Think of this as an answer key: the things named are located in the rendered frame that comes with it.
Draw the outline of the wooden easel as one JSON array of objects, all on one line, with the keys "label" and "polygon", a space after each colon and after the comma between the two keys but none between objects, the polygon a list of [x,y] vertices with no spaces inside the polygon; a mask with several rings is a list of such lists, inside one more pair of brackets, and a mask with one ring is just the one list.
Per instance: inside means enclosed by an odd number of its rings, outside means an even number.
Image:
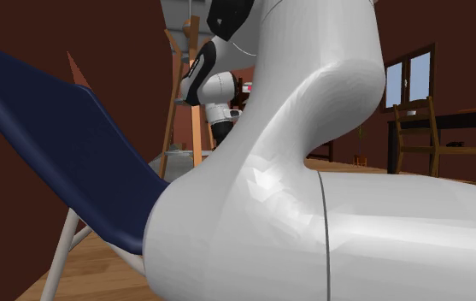
[{"label": "wooden easel", "polygon": [[[192,64],[197,55],[197,46],[198,46],[198,35],[199,35],[199,21],[200,18],[196,15],[191,15],[188,20],[185,21],[183,25],[183,34],[188,39],[187,42],[187,62],[188,66]],[[174,39],[173,35],[167,30],[164,30],[168,41],[170,42],[172,49],[175,51],[176,55],[173,57],[173,66],[174,66],[174,78],[173,78],[173,89],[171,94],[171,99],[169,103],[166,131],[164,135],[163,147],[162,147],[162,156],[160,161],[160,167],[158,175],[164,179],[167,169],[167,157],[171,154],[169,151],[169,146],[172,144],[173,137],[173,124],[174,117],[176,113],[176,103],[175,100],[179,96],[179,85],[184,73],[185,63],[182,62],[183,52],[179,48],[178,43]],[[203,149],[202,149],[202,120],[201,120],[201,111],[200,107],[191,108],[191,137],[192,137],[192,159],[193,166],[196,167],[203,161]]]}]

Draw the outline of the small potted plant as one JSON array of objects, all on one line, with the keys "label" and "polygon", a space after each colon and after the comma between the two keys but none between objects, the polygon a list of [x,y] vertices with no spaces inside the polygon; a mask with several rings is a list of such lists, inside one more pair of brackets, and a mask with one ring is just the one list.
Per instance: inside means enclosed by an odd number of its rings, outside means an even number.
[{"label": "small potted plant", "polygon": [[357,153],[353,157],[353,164],[356,165],[356,166],[366,167],[367,166],[367,157],[364,156],[361,153],[361,142],[364,138],[364,131],[363,131],[362,125],[359,125],[356,128],[356,134],[357,134],[357,138],[358,138],[358,150],[357,150]]}]

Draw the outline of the dark blue lounge chair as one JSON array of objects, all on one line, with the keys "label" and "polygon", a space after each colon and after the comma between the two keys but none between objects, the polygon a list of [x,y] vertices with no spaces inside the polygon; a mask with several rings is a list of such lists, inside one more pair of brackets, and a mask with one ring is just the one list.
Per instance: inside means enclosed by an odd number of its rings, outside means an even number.
[{"label": "dark blue lounge chair", "polygon": [[89,233],[145,273],[145,225],[168,183],[90,88],[0,51],[0,133],[68,207],[40,301],[54,300],[69,251]]}]

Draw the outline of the brown wooden chair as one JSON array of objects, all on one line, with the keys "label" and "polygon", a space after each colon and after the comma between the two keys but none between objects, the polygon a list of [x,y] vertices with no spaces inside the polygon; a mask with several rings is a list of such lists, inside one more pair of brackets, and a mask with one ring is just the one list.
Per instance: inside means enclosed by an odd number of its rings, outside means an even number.
[{"label": "brown wooden chair", "polygon": [[[405,153],[427,153],[431,156],[429,176],[438,177],[438,167],[442,155],[476,155],[476,147],[449,147],[439,142],[438,126],[435,116],[433,98],[428,96],[410,103],[394,104],[395,126],[397,133],[397,165],[394,173],[399,174]],[[427,125],[413,128],[403,128],[402,124],[410,121],[427,121]],[[429,146],[405,145],[403,137],[407,135],[428,134]]]}]

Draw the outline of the dark wooden table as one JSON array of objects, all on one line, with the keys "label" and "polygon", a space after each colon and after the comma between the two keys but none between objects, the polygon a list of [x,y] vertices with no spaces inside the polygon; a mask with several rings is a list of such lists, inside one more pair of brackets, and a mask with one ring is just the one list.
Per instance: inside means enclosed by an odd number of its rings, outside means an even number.
[{"label": "dark wooden table", "polygon": [[[476,127],[476,112],[440,115],[436,117],[438,136],[443,129],[473,128]],[[388,122],[388,156],[387,173],[393,174],[398,163],[397,127],[395,121]]]}]

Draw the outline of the window with dark frame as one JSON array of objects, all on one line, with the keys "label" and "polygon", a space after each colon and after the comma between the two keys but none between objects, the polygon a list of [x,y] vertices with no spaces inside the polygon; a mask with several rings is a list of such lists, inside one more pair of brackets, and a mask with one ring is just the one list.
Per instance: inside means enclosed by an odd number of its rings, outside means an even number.
[{"label": "window with dark frame", "polygon": [[381,113],[390,113],[394,105],[434,94],[435,56],[435,44],[428,44],[385,64]]}]

